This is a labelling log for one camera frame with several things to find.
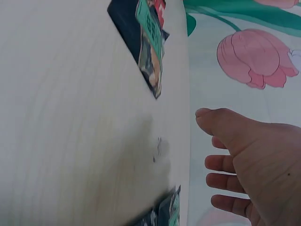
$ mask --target white table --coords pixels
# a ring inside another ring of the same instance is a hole
[[[171,36],[157,101],[108,4],[0,1],[1,226],[119,226],[179,184],[186,225],[190,119],[182,2],[167,1]],[[153,163],[159,136],[169,154]]]

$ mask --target finger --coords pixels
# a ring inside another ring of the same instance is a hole
[[[236,173],[231,155],[210,155],[205,158],[205,166],[209,170]]]
[[[249,199],[240,199],[224,195],[214,195],[211,204],[220,209],[243,217],[250,216],[252,202]]]
[[[196,112],[199,127],[217,137],[232,156],[238,155],[254,141],[257,121],[246,118],[229,109],[200,109]]]
[[[217,137],[212,137],[212,145],[216,148],[227,149],[226,146]]]
[[[246,193],[236,175],[209,173],[206,177],[206,183],[212,188],[242,194]]]

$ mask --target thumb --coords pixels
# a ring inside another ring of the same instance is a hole
[[[204,132],[217,137],[233,157],[257,139],[260,125],[229,109],[201,108],[196,112],[196,121]]]

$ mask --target fingernail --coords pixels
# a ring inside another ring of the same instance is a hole
[[[200,108],[196,111],[196,117],[200,118],[202,117],[204,114],[208,113],[209,111],[211,111],[209,108]]]

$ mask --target flower stem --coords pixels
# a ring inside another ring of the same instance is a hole
[[[199,12],[199,13],[201,13],[201,14],[204,14],[204,15],[207,15],[207,16],[211,16],[211,17],[213,17],[215,19],[218,19],[219,21],[222,21],[222,22],[226,23],[227,25],[229,25],[230,27],[232,27],[236,32],[240,32],[241,31],[240,28],[237,27],[234,23],[232,23],[229,20],[226,20],[226,19],[224,19],[224,18],[222,18],[222,17],[220,17],[218,15],[215,15],[215,14],[213,14],[211,12],[208,12],[207,10],[205,10],[205,9],[203,9],[201,7],[194,8],[194,10],[197,11],[197,12]]]

